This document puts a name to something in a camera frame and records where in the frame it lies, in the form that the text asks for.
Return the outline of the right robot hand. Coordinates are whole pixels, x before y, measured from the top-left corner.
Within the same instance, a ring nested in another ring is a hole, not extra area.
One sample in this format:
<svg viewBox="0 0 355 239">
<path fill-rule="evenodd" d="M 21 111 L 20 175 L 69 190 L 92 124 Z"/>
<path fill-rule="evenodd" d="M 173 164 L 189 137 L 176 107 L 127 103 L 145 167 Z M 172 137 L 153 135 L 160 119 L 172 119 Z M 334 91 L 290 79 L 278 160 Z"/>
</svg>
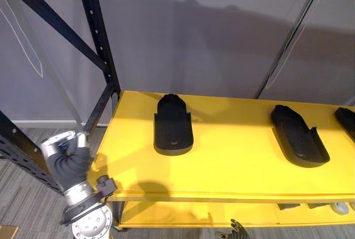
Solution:
<svg viewBox="0 0 355 239">
<path fill-rule="evenodd" d="M 249 239 L 250 236 L 247 233 L 247 231 L 245 230 L 245 228 L 243 227 L 243 225 L 232 218 L 231 219 L 231 232 L 224 233 L 221 231 L 216 231 L 215 238 L 216 239 Z"/>
</svg>

